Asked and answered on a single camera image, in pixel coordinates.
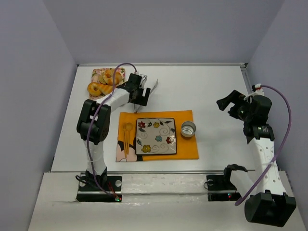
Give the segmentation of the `metal serving tongs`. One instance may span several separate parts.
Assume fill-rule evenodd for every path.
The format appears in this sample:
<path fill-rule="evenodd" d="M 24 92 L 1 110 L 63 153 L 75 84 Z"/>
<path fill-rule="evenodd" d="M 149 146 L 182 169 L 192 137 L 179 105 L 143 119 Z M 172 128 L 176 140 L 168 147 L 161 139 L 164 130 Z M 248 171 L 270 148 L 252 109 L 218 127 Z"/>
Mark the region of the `metal serving tongs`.
<path fill-rule="evenodd" d="M 159 83 L 159 79 L 156 80 L 155 84 L 153 85 L 153 87 L 150 90 L 150 95 L 154 92 L 154 90 L 157 88 Z M 137 108 L 134 108 L 134 113 L 138 113 L 140 110 L 142 109 L 142 106 L 139 105 Z"/>

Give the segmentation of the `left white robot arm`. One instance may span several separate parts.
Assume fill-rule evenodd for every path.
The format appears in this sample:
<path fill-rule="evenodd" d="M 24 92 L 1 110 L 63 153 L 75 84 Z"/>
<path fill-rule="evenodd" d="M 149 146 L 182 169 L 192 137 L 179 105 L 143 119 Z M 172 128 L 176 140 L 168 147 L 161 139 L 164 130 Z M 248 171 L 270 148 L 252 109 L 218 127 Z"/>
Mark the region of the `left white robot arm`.
<path fill-rule="evenodd" d="M 90 99 L 84 101 L 77 133 L 84 141 L 88 158 L 85 182 L 92 181 L 101 188 L 106 184 L 103 142 L 109 133 L 111 113 L 127 103 L 146 106 L 151 92 L 150 88 L 144 87 L 146 81 L 146 75 L 131 73 L 127 82 L 113 89 L 100 103 Z"/>

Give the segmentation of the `striped croissant bread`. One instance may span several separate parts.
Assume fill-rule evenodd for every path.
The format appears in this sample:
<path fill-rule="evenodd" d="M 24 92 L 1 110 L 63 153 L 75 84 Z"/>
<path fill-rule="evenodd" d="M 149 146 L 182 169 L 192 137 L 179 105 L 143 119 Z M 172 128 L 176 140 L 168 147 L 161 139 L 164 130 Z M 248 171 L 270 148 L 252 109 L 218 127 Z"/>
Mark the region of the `striped croissant bread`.
<path fill-rule="evenodd" d="M 99 91 L 101 91 L 101 93 L 103 95 L 107 95 L 107 94 L 110 94 L 113 91 L 113 86 L 100 83 L 98 85 L 98 89 L 99 89 Z"/>

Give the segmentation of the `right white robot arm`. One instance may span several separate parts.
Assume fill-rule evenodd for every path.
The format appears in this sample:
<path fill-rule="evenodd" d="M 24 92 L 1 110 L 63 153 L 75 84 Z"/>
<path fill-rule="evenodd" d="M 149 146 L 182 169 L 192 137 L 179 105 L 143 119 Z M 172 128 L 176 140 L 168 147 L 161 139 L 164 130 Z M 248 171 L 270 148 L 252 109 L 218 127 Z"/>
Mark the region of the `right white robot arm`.
<path fill-rule="evenodd" d="M 276 163 L 279 153 L 274 150 L 274 132 L 267 123 L 272 102 L 264 95 L 263 89 L 257 87 L 247 96 L 233 90 L 217 100 L 221 111 L 230 103 L 233 107 L 228 111 L 229 115 L 244 123 L 243 133 L 257 175 L 256 180 L 251 179 L 248 170 L 237 164 L 225 168 L 225 181 L 240 194 L 235 206 L 244 205 L 248 222 L 283 227 L 296 209 L 296 200 L 287 194 Z"/>

